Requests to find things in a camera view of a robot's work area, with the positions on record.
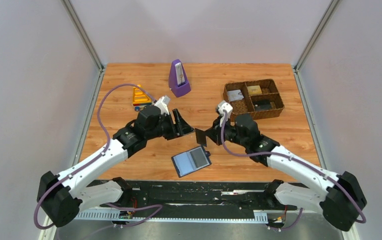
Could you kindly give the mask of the white silver card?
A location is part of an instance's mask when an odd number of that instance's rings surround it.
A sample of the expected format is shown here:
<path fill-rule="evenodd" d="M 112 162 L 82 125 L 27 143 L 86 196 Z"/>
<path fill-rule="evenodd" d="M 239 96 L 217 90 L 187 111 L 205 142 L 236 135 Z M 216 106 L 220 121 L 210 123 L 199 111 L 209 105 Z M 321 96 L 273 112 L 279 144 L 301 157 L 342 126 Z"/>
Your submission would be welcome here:
<path fill-rule="evenodd" d="M 235 102 L 244 99 L 244 95 L 240 89 L 228 90 L 226 93 L 229 102 Z"/>

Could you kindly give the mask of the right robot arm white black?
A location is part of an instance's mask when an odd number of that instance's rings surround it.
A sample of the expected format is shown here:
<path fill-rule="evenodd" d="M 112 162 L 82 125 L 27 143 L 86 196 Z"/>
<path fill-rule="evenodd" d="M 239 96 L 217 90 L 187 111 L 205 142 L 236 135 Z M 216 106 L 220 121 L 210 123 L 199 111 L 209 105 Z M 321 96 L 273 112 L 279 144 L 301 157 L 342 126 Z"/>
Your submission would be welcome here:
<path fill-rule="evenodd" d="M 322 214 L 335 228 L 348 232 L 354 223 L 365 224 L 363 209 L 366 197 L 357 177 L 351 172 L 339 174 L 314 165 L 291 153 L 286 147 L 262 134 L 249 114 L 235 119 L 235 123 L 220 114 L 204 134 L 231 155 L 249 157 L 256 163 L 283 172 L 303 184 L 302 187 L 274 181 L 271 191 L 264 195 L 271 209 L 292 205 Z M 229 141 L 244 148 L 242 154 L 228 149 Z"/>

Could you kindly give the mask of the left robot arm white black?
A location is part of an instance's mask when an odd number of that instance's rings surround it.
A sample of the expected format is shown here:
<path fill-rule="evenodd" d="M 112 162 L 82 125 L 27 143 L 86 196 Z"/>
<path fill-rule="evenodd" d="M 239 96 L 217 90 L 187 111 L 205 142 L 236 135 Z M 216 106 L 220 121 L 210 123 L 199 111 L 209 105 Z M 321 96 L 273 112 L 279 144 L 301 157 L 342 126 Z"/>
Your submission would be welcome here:
<path fill-rule="evenodd" d="M 128 206 L 132 193 L 120 177 L 90 187 L 89 184 L 114 165 L 121 163 L 144 149 L 147 142 L 156 138 L 173 140 L 193 133 L 177 109 L 168 110 L 155 105 L 146 106 L 136 119 L 120 128 L 102 148 L 85 160 L 58 174 L 44 173 L 39 181 L 37 207 L 34 213 L 35 226 L 45 230 L 38 222 L 38 211 L 42 209 L 52 225 L 63 227 L 79 212 L 106 203 L 116 202 Z"/>

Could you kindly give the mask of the dark grey VIP card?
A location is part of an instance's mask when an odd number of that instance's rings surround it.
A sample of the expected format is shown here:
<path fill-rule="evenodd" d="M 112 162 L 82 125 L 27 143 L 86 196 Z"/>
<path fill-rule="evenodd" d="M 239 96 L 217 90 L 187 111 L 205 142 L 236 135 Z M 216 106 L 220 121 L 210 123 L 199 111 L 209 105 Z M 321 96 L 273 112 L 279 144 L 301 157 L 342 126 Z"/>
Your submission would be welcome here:
<path fill-rule="evenodd" d="M 271 102 L 268 99 L 254 101 L 253 106 L 256 112 L 268 111 L 273 108 Z"/>

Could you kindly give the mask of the blue leather card holder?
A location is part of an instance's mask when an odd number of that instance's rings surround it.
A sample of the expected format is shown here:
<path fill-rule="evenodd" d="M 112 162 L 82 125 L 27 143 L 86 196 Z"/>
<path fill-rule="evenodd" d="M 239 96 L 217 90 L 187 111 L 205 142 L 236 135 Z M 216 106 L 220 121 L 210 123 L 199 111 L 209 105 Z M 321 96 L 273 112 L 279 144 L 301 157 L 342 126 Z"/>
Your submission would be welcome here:
<path fill-rule="evenodd" d="M 182 178 L 210 166 L 210 156 L 211 153 L 200 145 L 172 156 L 171 160 L 178 177 Z"/>

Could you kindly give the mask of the dark silver card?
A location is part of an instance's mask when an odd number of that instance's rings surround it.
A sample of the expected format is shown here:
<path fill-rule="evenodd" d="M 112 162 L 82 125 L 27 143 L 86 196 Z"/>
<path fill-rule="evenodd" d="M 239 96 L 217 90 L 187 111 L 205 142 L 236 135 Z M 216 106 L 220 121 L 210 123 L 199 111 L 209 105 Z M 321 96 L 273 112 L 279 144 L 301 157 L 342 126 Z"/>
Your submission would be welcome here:
<path fill-rule="evenodd" d="M 195 138 L 197 144 L 207 147 L 207 136 L 204 130 L 195 128 Z"/>

